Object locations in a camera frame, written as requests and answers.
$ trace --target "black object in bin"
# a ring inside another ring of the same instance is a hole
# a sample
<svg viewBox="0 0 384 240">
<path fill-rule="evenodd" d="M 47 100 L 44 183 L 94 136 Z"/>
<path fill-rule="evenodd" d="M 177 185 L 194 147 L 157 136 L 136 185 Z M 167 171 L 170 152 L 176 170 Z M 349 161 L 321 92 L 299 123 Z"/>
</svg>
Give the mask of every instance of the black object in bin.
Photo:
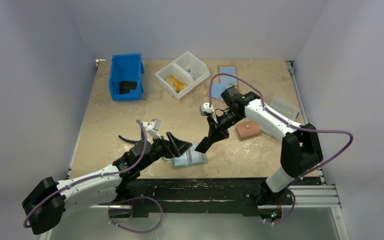
<svg viewBox="0 0 384 240">
<path fill-rule="evenodd" d="M 118 83 L 118 89 L 120 94 L 128 94 L 130 90 L 135 90 L 138 83 L 135 81 L 121 81 Z"/>
</svg>

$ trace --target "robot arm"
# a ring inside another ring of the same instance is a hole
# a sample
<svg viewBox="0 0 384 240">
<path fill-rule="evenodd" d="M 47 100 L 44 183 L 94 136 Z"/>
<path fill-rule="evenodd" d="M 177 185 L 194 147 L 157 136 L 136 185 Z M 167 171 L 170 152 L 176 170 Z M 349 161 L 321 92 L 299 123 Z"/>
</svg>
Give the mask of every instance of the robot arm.
<svg viewBox="0 0 384 240">
<path fill-rule="evenodd" d="M 152 136 L 153 143 L 147 142 L 145 146 L 145 140 L 137 141 L 111 165 L 74 179 L 55 182 L 52 177 L 47 177 L 40 181 L 22 202 L 26 215 L 36 208 L 28 219 L 33 233 L 38 235 L 52 229 L 62 218 L 78 210 L 131 198 L 127 183 L 138 178 L 141 170 L 161 157 L 180 157 L 192 146 L 190 142 L 175 138 L 171 132 L 166 133 L 168 140 L 164 139 L 158 133 L 159 126 L 160 121 L 157 119 L 144 122 L 143 127 Z M 141 161 L 132 169 L 123 172 L 138 161 L 143 150 Z M 49 200 L 41 204 L 51 195 L 53 196 Z"/>
<path fill-rule="evenodd" d="M 201 115 L 207 116 L 209 130 L 208 136 L 199 143 L 196 151 L 205 153 L 214 143 L 227 139 L 228 129 L 244 118 L 257 122 L 282 143 L 281 166 L 261 184 L 260 194 L 254 196 L 259 205 L 278 196 L 292 181 L 323 160 L 317 133 L 290 127 L 315 129 L 313 125 L 300 126 L 267 104 L 263 106 L 260 97 L 254 92 L 241 94 L 235 87 L 230 87 L 221 94 L 221 97 L 229 107 L 223 115 L 217 116 L 208 103 L 204 103 L 200 108 Z M 286 120 L 288 124 L 271 115 L 267 109 Z"/>
</svg>

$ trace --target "black cable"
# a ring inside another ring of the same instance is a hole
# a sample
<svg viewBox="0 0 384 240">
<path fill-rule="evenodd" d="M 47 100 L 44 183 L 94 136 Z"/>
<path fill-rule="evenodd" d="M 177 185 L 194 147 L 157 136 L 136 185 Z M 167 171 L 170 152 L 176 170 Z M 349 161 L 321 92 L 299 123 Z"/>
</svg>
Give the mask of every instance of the black cable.
<svg viewBox="0 0 384 240">
<path fill-rule="evenodd" d="M 127 139 L 127 138 L 124 138 L 123 136 L 121 135 L 118 135 L 118 138 L 125 141 L 126 143 L 129 143 L 129 144 L 135 144 L 137 141 L 135 140 L 130 140 L 130 139 Z"/>
<path fill-rule="evenodd" d="M 222 111 L 222 112 L 226 112 L 227 110 L 229 110 L 229 108 L 226 108 L 226 109 L 216 108 L 216 109 L 214 110 L 214 112 L 217 112 L 217 110 Z"/>
</svg>

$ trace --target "white divided tray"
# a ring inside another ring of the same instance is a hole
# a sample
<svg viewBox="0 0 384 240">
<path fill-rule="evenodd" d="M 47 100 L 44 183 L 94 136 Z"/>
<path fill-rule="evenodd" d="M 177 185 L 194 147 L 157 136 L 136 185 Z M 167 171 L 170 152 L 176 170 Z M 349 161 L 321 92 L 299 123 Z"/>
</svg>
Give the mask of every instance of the white divided tray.
<svg viewBox="0 0 384 240">
<path fill-rule="evenodd" d="M 188 72 L 190 69 L 195 70 L 197 74 L 194 74 L 194 71 L 192 71 L 192 73 Z M 186 85 L 180 92 L 176 92 L 176 90 L 166 82 L 165 79 L 171 75 Z M 186 52 L 161 70 L 157 71 L 155 76 L 158 78 L 161 87 L 164 87 L 176 99 L 180 99 L 195 86 L 208 78 L 210 76 L 210 71 L 203 61 L 199 60 L 192 53 Z"/>
</svg>

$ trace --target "beige tabletop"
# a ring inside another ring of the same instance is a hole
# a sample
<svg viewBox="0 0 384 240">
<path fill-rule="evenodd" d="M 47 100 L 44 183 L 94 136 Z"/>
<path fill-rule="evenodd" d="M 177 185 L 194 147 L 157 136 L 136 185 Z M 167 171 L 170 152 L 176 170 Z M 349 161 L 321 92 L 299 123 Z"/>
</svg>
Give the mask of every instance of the beige tabletop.
<svg viewBox="0 0 384 240">
<path fill-rule="evenodd" d="M 203 61 L 211 76 L 219 72 L 219 65 L 236 66 L 238 77 L 259 89 L 267 103 L 277 97 L 298 106 L 291 77 L 282 59 Z M 143 122 L 159 119 L 160 134 L 165 136 L 165 132 L 170 131 L 176 138 L 191 143 L 199 143 L 207 136 L 208 123 L 206 117 L 200 115 L 199 106 L 209 100 L 210 77 L 177 100 L 160 87 L 154 75 L 170 62 L 144 60 L 144 100 L 130 102 L 112 101 L 108 87 L 111 62 L 99 64 L 75 151 L 71 178 L 97 171 L 128 151 L 132 144 L 123 142 L 118 135 L 138 140 L 140 128 L 137 119 Z M 251 90 L 243 83 L 239 84 L 239 89 L 243 94 Z M 226 108 L 219 100 L 212 102 L 214 108 Z M 304 123 L 301 114 L 296 121 Z M 169 161 L 157 160 L 141 171 L 141 178 L 268 177 L 280 166 L 281 144 L 276 139 L 262 133 L 240 141 L 234 127 L 229 132 L 229 139 L 215 143 L 208 150 L 207 164 L 173 169 Z"/>
</svg>

